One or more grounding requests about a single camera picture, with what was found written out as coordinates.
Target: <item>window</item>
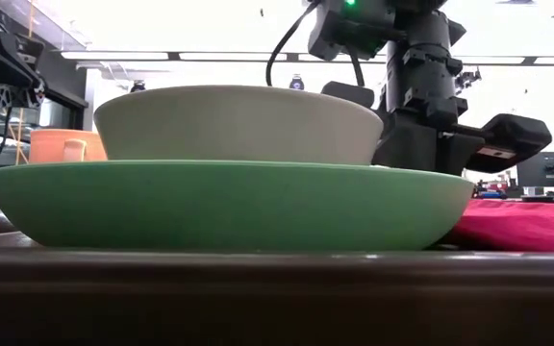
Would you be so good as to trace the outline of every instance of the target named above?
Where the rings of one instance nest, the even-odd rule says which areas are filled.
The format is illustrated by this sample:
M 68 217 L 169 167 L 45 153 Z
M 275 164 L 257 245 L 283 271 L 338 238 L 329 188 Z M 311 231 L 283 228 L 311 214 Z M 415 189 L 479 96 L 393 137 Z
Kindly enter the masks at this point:
M 0 136 L 0 145 L 3 142 L 4 138 Z M 29 158 L 29 148 L 30 144 L 25 142 L 18 142 L 11 138 L 6 139 L 6 145 L 0 155 L 0 167 L 15 165 L 16 158 L 18 158 L 18 164 L 27 163 L 25 159 Z
M 31 131 L 38 129 L 69 129 L 71 128 L 72 110 L 55 101 L 45 99 L 39 110 L 12 109 L 8 134 L 10 138 L 18 139 L 20 124 L 20 140 L 29 142 Z M 4 134 L 6 113 L 0 112 L 0 135 Z

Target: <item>ceiling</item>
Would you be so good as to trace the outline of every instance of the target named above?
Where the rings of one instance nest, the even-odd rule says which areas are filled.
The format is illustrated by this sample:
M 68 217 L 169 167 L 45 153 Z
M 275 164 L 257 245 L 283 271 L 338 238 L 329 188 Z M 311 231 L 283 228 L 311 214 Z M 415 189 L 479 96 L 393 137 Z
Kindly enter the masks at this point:
M 93 50 L 270 52 L 303 11 L 302 0 L 34 3 L 63 27 L 82 33 Z M 450 0 L 443 10 L 468 29 L 455 55 L 554 55 L 554 0 L 534 6 Z M 305 52 L 314 24 L 311 15 L 283 51 Z

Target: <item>red cloth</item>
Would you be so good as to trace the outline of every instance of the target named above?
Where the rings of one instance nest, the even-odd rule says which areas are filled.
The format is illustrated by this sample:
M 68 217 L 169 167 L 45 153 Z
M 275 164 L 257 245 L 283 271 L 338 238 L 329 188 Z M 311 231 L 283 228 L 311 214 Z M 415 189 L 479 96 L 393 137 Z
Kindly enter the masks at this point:
M 473 250 L 554 252 L 554 204 L 471 200 L 447 240 Z

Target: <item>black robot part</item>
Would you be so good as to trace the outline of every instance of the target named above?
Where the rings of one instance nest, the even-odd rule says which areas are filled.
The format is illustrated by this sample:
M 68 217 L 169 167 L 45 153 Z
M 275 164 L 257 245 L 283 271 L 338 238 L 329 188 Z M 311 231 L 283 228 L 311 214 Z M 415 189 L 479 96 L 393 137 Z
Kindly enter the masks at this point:
M 324 60 L 356 52 L 371 59 L 387 47 L 387 82 L 376 111 L 385 131 L 374 164 L 461 175 L 499 172 L 538 153 L 552 137 L 539 120 L 499 114 L 482 129 L 458 124 L 467 101 L 456 97 L 463 69 L 450 48 L 465 28 L 433 0 L 319 0 L 309 52 Z M 331 82 L 322 93 L 367 106 L 364 87 Z
M 289 88 L 294 90 L 305 90 L 305 83 L 300 75 L 296 74 L 292 77 Z
M 461 72 L 457 78 L 454 79 L 454 87 L 456 88 L 457 95 L 462 93 L 463 90 L 470 88 L 477 81 L 482 81 L 480 68 L 477 68 L 475 72 Z
M 145 91 L 146 87 L 144 85 L 144 81 L 134 81 L 134 85 L 130 89 L 130 93 L 132 92 L 138 92 L 138 91 Z

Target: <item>stacked bowls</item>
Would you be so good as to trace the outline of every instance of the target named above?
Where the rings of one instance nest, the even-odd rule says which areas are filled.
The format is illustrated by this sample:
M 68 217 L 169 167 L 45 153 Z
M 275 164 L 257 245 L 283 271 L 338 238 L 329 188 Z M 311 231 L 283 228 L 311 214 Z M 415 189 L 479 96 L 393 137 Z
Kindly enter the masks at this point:
M 109 160 L 0 169 L 42 245 L 201 252 L 419 250 L 463 213 L 459 177 L 369 166 L 382 121 L 331 96 L 185 86 L 95 113 Z

